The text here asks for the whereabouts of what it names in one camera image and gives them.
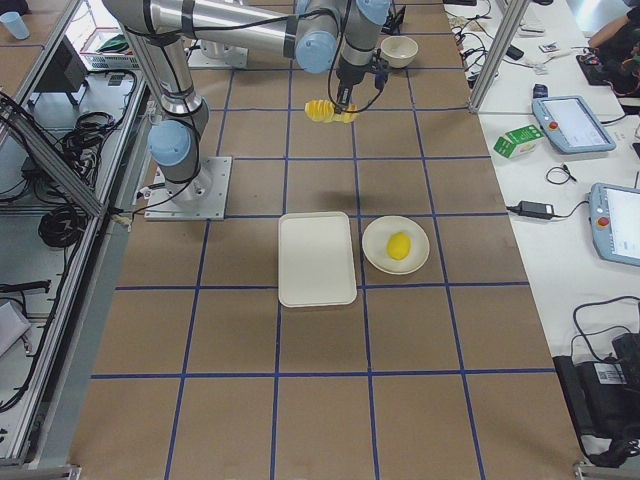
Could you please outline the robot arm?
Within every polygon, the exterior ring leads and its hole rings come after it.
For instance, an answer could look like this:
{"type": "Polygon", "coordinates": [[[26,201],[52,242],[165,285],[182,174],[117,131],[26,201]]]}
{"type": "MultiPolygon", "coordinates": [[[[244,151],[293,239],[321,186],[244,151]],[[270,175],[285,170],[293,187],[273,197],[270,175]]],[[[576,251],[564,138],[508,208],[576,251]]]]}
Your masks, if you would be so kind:
{"type": "Polygon", "coordinates": [[[147,81],[158,90],[165,117],[151,128],[148,145],[164,177],[169,201],[190,205],[208,194],[213,177],[205,170],[200,139],[209,119],[189,70],[185,40],[203,54],[232,67],[258,50],[294,60],[307,73],[326,73],[338,89],[309,118],[352,121],[358,109],[352,92],[364,77],[383,90],[388,63],[377,41],[390,4],[387,1],[298,1],[291,14],[279,14],[242,1],[107,1],[105,7],[130,40],[147,81]]]}

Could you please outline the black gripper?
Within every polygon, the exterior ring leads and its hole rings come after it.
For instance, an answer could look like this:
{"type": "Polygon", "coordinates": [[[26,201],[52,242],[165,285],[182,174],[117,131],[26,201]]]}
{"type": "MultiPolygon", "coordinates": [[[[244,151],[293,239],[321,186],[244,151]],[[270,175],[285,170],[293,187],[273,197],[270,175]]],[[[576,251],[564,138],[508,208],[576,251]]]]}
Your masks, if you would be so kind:
{"type": "Polygon", "coordinates": [[[352,111],[352,94],[366,74],[374,77],[377,93],[366,103],[370,108],[381,96],[389,76],[389,64],[381,56],[380,49],[360,50],[355,47],[343,47],[339,56],[336,71],[339,79],[335,112],[342,114],[352,111]]]}

